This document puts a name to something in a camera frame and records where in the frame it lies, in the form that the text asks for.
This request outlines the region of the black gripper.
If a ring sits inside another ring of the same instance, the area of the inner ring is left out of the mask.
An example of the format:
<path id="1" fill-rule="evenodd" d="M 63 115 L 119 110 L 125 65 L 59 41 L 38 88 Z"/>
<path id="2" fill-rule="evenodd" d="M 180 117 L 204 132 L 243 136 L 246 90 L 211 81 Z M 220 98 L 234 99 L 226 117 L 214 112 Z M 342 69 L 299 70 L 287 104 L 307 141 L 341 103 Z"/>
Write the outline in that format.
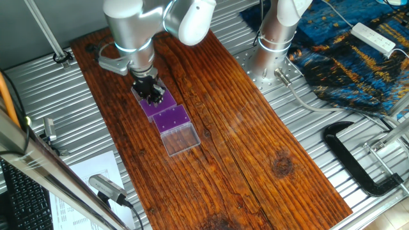
<path id="1" fill-rule="evenodd" d="M 151 75 L 143 78 L 136 77 L 132 87 L 149 106 L 157 106 L 161 103 L 166 92 L 166 88 L 157 85 L 157 79 Z"/>

